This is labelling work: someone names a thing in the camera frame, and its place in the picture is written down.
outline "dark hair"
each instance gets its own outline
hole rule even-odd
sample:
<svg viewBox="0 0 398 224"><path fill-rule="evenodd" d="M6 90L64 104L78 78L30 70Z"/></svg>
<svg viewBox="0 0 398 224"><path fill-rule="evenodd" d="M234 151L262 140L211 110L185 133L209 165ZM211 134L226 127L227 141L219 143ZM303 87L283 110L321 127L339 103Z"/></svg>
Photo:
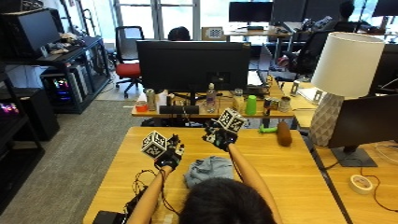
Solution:
<svg viewBox="0 0 398 224"><path fill-rule="evenodd" d="M355 9L353 2L351 1L346 1L339 5L339 15L343 19L349 19L353 10Z"/></svg>
<svg viewBox="0 0 398 224"><path fill-rule="evenodd" d="M169 32L168 40L190 40L189 30L184 26L172 29Z"/></svg>
<svg viewBox="0 0 398 224"><path fill-rule="evenodd" d="M186 196L180 224L274 224L273 211L257 191L235 180L210 178Z"/></svg>

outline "forearm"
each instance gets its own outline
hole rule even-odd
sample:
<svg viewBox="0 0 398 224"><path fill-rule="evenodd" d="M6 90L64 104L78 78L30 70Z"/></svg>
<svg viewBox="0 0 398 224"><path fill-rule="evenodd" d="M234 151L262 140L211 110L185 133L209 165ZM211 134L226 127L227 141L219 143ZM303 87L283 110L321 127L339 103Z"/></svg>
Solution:
<svg viewBox="0 0 398 224"><path fill-rule="evenodd" d="M173 169L170 166L164 166L161 168L164 170L164 180L172 173ZM132 216L128 219L126 224L148 224L150 221L150 217L154 213L154 209L157 206L160 194L161 194L161 184L162 184L162 177L161 171L158 172L154 180L152 181L141 199L137 203L137 206L133 210Z"/></svg>
<svg viewBox="0 0 398 224"><path fill-rule="evenodd" d="M274 214L274 221L282 223L281 216L278 214L277 206L274 203L274 197L269 190L269 187L257 171L254 166L247 162L246 158L242 156L234 144L227 146L233 160L237 164L237 169L241 173L242 182L254 188L258 194L262 196L267 205L270 206Z"/></svg>

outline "red chair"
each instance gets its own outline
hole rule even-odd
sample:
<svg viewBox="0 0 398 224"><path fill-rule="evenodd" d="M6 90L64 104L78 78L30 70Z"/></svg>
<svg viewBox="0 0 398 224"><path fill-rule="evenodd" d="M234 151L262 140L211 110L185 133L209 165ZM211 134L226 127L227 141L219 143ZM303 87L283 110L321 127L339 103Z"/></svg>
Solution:
<svg viewBox="0 0 398 224"><path fill-rule="evenodd" d="M128 78L128 80L116 83L116 88L120 88L121 83L129 82L124 90L124 98L128 98L126 92L129 89L134 85L138 88L138 84L142 83L140 63L132 63L132 61L138 60L137 40L144 40L141 26L120 26L116 28L116 59L118 61L116 74L120 79Z"/></svg>

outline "gray carpet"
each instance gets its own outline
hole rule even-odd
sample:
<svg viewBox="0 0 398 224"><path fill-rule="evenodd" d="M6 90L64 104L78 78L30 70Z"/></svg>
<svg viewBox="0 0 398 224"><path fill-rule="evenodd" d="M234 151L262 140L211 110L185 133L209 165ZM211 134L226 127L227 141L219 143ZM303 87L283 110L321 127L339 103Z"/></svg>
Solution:
<svg viewBox="0 0 398 224"><path fill-rule="evenodd" d="M61 130L44 142L46 153L0 223L82 223L126 130L142 122L130 116L125 104L93 101L81 115L58 115Z"/></svg>

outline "table lamp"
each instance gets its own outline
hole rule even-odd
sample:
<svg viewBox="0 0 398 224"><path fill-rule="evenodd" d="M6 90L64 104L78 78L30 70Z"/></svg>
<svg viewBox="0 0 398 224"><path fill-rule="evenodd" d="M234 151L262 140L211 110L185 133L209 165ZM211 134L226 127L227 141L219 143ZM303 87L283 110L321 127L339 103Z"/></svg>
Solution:
<svg viewBox="0 0 398 224"><path fill-rule="evenodd" d="M345 97L369 94L383 47L383 40L370 35L329 34L311 80L326 92L311 120L310 138L315 145L327 146Z"/></svg>

